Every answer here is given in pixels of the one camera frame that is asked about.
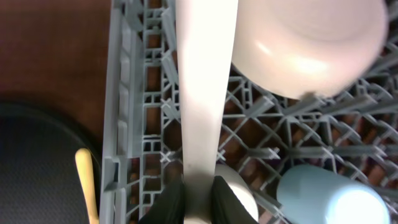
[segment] white dish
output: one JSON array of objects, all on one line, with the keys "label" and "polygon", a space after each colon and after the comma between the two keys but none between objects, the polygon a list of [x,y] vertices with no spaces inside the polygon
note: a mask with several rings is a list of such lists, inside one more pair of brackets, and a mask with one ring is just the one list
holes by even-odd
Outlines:
[{"label": "white dish", "polygon": [[232,62],[278,95],[333,96],[375,61],[387,22],[383,0],[239,1]]}]

